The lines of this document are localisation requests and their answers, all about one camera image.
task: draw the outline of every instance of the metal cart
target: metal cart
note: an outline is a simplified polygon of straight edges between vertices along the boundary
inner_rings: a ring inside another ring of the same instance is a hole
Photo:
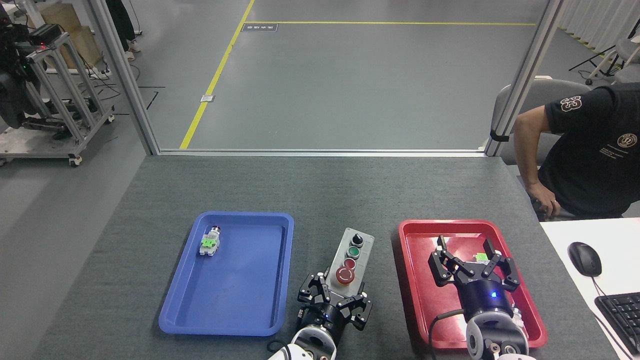
[[[86,87],[88,92],[87,98],[83,96],[60,53],[62,49],[66,49],[77,69],[86,69],[86,65],[71,43],[68,33],[63,33],[53,44],[43,46],[42,49],[27,56],[29,64],[42,86],[49,93],[58,113],[55,116],[52,115],[50,108],[43,102],[33,84],[27,82],[27,88],[33,104],[38,108],[39,116],[58,122],[63,129],[68,131],[70,137],[57,140],[49,131],[23,127],[9,128],[0,134],[0,166],[12,158],[68,158],[69,165],[77,167],[82,161],[80,153],[87,147],[100,127],[114,121],[113,107],[107,108],[103,105],[89,75],[85,71],[79,71],[81,84]],[[69,101],[64,101],[50,82],[45,72],[45,60],[50,61],[58,70],[59,77],[71,95]],[[75,107],[73,109],[73,112],[77,114],[75,119],[67,108],[70,104]]]

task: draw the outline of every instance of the green button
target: green button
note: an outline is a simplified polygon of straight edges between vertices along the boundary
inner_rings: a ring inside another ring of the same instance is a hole
[[[350,247],[348,252],[349,252],[349,256],[358,256],[358,255],[360,255],[360,250],[358,250],[358,248],[355,247],[355,246]]]

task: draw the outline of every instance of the man's arm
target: man's arm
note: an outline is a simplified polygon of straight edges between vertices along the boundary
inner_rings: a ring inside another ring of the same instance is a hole
[[[560,214],[561,207],[556,201],[556,195],[540,183],[536,163],[540,133],[549,130],[545,107],[539,106],[518,115],[513,140],[516,163],[527,193],[540,201],[540,209],[546,211],[546,218],[554,218]]]

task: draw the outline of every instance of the red button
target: red button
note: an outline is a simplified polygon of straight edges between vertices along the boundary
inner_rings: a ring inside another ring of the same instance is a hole
[[[356,274],[352,269],[341,266],[335,272],[335,278],[338,279],[338,282],[342,285],[349,285],[356,278]]]
[[[354,259],[351,258],[346,258],[344,260],[344,266],[350,268],[350,269],[355,269],[356,268],[356,261]]]

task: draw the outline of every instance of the blue tray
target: blue tray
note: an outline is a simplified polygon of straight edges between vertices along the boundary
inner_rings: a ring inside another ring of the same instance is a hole
[[[213,256],[200,240],[220,226]],[[210,211],[196,218],[158,319],[169,334],[273,335],[284,322],[293,218]]]

